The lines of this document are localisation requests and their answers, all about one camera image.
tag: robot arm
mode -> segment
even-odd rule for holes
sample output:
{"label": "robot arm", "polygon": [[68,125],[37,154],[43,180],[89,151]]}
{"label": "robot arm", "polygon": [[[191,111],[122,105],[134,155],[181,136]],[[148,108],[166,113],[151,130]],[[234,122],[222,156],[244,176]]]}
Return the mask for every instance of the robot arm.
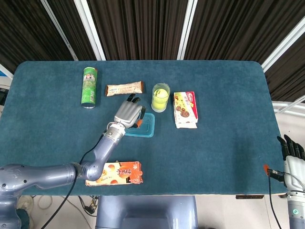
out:
{"label": "robot arm", "polygon": [[113,149],[125,134],[125,128],[140,126],[135,124],[138,117],[143,118],[145,107],[137,104],[140,100],[129,96],[124,101],[109,124],[103,138],[93,149],[95,160],[78,164],[71,163],[60,166],[31,167],[26,165],[7,165],[0,167],[0,227],[20,229],[21,223],[16,214],[16,205],[22,191],[28,187],[47,189],[71,184],[75,177],[97,180],[102,175],[104,164]]}
{"label": "robot arm", "polygon": [[284,172],[270,170],[271,177],[285,181],[290,229],[305,229],[305,152],[287,135],[277,137],[282,146]]}

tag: teal table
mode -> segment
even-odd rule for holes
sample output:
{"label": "teal table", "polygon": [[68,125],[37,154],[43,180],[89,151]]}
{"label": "teal table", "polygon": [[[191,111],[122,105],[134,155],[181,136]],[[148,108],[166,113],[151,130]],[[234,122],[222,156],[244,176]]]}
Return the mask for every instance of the teal table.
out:
{"label": "teal table", "polygon": [[[97,104],[81,107],[82,73],[98,69]],[[99,139],[128,95],[106,97],[107,84],[143,80],[140,94],[155,114],[152,138],[125,136],[110,161],[140,161],[140,185],[86,187],[73,195],[265,194],[263,164],[283,166],[279,129],[261,66],[242,61],[24,62],[17,68],[0,119],[0,163],[50,166],[77,162]],[[173,99],[150,107],[156,83],[195,91],[197,129],[176,129]],[[70,186],[24,193],[66,195]],[[273,184],[273,192],[285,188]]]}

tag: pringles can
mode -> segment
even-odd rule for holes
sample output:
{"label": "pringles can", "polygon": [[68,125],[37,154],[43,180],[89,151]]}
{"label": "pringles can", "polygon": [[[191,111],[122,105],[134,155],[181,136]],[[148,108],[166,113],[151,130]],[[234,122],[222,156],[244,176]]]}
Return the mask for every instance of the pringles can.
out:
{"label": "pringles can", "polygon": [[85,108],[95,107],[96,98],[96,80],[97,69],[87,67],[84,69],[82,93],[81,93],[81,105]]}

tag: glass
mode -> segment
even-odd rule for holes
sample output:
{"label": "glass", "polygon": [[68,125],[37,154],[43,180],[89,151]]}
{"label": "glass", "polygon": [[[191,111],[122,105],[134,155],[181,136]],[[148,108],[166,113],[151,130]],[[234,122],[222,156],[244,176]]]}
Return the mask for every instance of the glass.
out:
{"label": "glass", "polygon": [[170,87],[166,83],[158,83],[153,87],[152,109],[155,112],[165,111],[170,92]]}

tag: snack bar wrapper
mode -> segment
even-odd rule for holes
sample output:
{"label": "snack bar wrapper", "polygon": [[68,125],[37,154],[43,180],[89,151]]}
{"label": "snack bar wrapper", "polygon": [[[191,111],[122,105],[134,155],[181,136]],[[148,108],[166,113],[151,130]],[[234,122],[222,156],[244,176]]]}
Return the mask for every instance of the snack bar wrapper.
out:
{"label": "snack bar wrapper", "polygon": [[177,128],[197,128],[198,113],[194,92],[173,94],[174,116]]}
{"label": "snack bar wrapper", "polygon": [[143,93],[144,82],[134,82],[120,85],[107,85],[105,95],[113,96],[115,94],[132,94],[132,93]]}
{"label": "snack bar wrapper", "polygon": [[126,185],[143,183],[141,163],[115,162],[104,165],[102,176],[96,181],[86,180],[86,186]]}

